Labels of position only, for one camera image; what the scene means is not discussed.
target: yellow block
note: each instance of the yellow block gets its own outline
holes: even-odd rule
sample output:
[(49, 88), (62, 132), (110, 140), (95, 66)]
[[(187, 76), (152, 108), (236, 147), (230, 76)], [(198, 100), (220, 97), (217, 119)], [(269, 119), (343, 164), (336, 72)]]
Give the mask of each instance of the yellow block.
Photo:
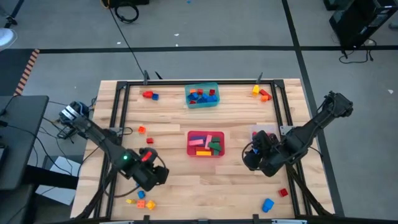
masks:
[(127, 202), (127, 203), (130, 203), (130, 204), (132, 204), (132, 203), (136, 203), (136, 201), (135, 201), (135, 200), (131, 200), (131, 199), (127, 199), (127, 200), (126, 200), (126, 202)]
[(155, 202), (152, 201), (152, 200), (150, 200), (150, 201), (147, 203), (147, 205), (146, 205), (146, 207), (149, 208), (149, 210), (154, 209), (155, 206), (156, 206), (156, 204), (155, 204)]
[(253, 96), (257, 96), (260, 92), (260, 87), (259, 85), (254, 85), (253, 87)]
[(211, 151), (197, 151), (197, 156), (211, 156)]

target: gray floor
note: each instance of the gray floor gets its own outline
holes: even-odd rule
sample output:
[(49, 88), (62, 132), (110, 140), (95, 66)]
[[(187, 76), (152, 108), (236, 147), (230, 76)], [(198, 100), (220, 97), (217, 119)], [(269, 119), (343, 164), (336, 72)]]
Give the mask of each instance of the gray floor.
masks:
[[(300, 45), (338, 45), (328, 23), (331, 12), (321, 0), (289, 0)], [(292, 45), (282, 3), (241, 0), (153, 0), (139, 6), (135, 24), (120, 23), (132, 47)], [(14, 29), (14, 48), (126, 47), (109, 13), (97, 0), (25, 0)], [(384, 24), (373, 36), (379, 45), (398, 45), (398, 32)], [(216, 51), (137, 53), (143, 67), (164, 78), (301, 78), (293, 51)], [(337, 119), (325, 131), (345, 214), (398, 220), (398, 171), (394, 133), (398, 123), (398, 51), (373, 51), (373, 62), (343, 65), (340, 52), (303, 52), (318, 105), (328, 91), (339, 91), (354, 102), (353, 115)], [(364, 59), (356, 52), (350, 60)], [(48, 95), (51, 100), (89, 103), (100, 80), (140, 79), (131, 54), (40, 54), (24, 90), (25, 95)], [(55, 119), (62, 107), (49, 105)], [(44, 128), (55, 133), (49, 124)], [(45, 136), (48, 152), (61, 155)], [(82, 155), (85, 142), (60, 141), (68, 155)], [(44, 157), (37, 147), (40, 161)], [(47, 215), (46, 210), (39, 217)], [(62, 220), (63, 212), (54, 215)]]

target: white paper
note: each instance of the white paper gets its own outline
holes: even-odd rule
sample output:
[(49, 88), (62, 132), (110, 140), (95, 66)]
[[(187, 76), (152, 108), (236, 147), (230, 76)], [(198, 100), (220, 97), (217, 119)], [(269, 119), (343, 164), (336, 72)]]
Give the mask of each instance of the white paper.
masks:
[[(67, 171), (71, 171), (71, 167), (69, 165), (69, 163), (72, 165), (72, 175), (74, 175), (75, 177), (77, 177), (77, 172), (79, 170), (80, 164), (77, 162), (73, 162), (69, 159), (66, 159), (64, 157), (60, 157), (58, 156), (57, 160), (55, 161), (55, 164), (58, 165), (59, 167), (61, 167), (64, 170)], [(58, 172), (61, 174), (67, 174), (69, 175), (67, 172), (65, 172), (64, 170), (59, 169), (58, 167), (56, 167), (55, 165), (53, 165), (50, 169), (51, 171), (54, 172)], [(50, 186), (46, 186), (46, 185), (40, 185), (37, 190), (36, 193), (37, 194), (42, 194), (43, 192), (45, 192), (48, 189), (51, 189), (52, 187)], [(47, 198), (51, 198), (53, 200), (56, 200), (58, 202), (61, 202), (65, 205), (71, 205), (73, 202), (73, 199), (75, 198), (75, 194), (76, 194), (76, 190), (73, 189), (62, 189), (59, 187), (56, 187), (52, 190), (49, 190), (48, 192), (44, 193), (42, 196), (47, 197)]]

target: black metal frame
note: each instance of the black metal frame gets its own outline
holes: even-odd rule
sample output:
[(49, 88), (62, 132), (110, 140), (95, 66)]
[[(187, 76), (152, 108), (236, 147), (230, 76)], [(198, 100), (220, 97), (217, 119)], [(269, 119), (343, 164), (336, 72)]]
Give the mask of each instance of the black metal frame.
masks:
[[(197, 84), (197, 83), (205, 83), (205, 82), (217, 82), (219, 85), (253, 85), (256, 83), (256, 80), (148, 80), (148, 85), (153, 85), (153, 86), (158, 86), (158, 85), (191, 85), (191, 84)], [(278, 96), (277, 96), (277, 88), (280, 89), (280, 93), (282, 96), (282, 102), (284, 106), (284, 111), (285, 115), (287, 118), (287, 125), (292, 126), (293, 121), (292, 117), (290, 114), (290, 108), (289, 108), (289, 103), (287, 101), (287, 94), (285, 90), (285, 85), (283, 80), (261, 80), (261, 84), (263, 85), (270, 85), (271, 86), (271, 93), (273, 96), (273, 103), (275, 107), (275, 115), (276, 115), (276, 120), (278, 127), (283, 126), (283, 120), (282, 120), (282, 115), (280, 112), (280, 106), (279, 106), (279, 101), (278, 101)], [(129, 101), (129, 92), (130, 92), (130, 87), (134, 85), (143, 85), (143, 82), (141, 81), (133, 81), (133, 82), (127, 82), (127, 81), (119, 81), (116, 84), (116, 92), (114, 96), (114, 101), (113, 101), (113, 108), (112, 108), (112, 114), (111, 114), (111, 121), (109, 123), (109, 127), (113, 128), (115, 126), (116, 122), (116, 115), (117, 115), (117, 110), (118, 110), (118, 103), (119, 103), (119, 97), (121, 94), (121, 90), (124, 90), (124, 99), (123, 99), (123, 105), (122, 105), (122, 113), (121, 113), (121, 119), (120, 119), (120, 124), (119, 127), (123, 128), (124, 123), (126, 121), (126, 111), (127, 111), (127, 105)], [(298, 176), (305, 182), (304, 179), (304, 173), (303, 173), (303, 168), (301, 165), (301, 162), (297, 164), (297, 171), (298, 171)], [(107, 158), (104, 157), (103, 160), (103, 167), (101, 170), (101, 176), (99, 179), (99, 182), (102, 183), (102, 180), (105, 178), (107, 172), (109, 169), (109, 163)], [(297, 200), (297, 193), (295, 189), (295, 184), (293, 178), (291, 176), (287, 175), (288, 181), (289, 181), (289, 189), (290, 189), (290, 196), (292, 198), (292, 204), (293, 204), (293, 210), (294, 210), (294, 215), (298, 216), (300, 215), (300, 208), (299, 208), (299, 203)], [(113, 208), (113, 196), (114, 196), (114, 191), (115, 191), (115, 186), (116, 186), (116, 177), (112, 180), (110, 188), (109, 188), (109, 198), (106, 206), (106, 216), (105, 218), (111, 219), (112, 215), (112, 208)], [(311, 206), (309, 204), (309, 201), (307, 198), (303, 195), (304, 198), (304, 206), (305, 206), (305, 212), (307, 215), (312, 214)], [(94, 209), (94, 218), (99, 218), (100, 213), (101, 213), (101, 205), (102, 205), (102, 198), (96, 205)], [(258, 219), (258, 215), (253, 215), (252, 220), (213, 220), (212, 223), (220, 222), (224, 223), (228, 221), (228, 223), (256, 223), (256, 221), (260, 221)], [(270, 220), (262, 219), (262, 222), (269, 222)], [(197, 222), (198, 220), (172, 220), (173, 223), (192, 223), (192, 222)]]

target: table leg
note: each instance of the table leg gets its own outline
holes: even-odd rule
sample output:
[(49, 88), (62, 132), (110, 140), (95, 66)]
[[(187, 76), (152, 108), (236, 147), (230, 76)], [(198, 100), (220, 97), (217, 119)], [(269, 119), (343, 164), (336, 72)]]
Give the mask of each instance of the table leg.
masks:
[(66, 189), (76, 189), (78, 180), (78, 177), (30, 165), (26, 166), (23, 178), (25, 184), (47, 185)]

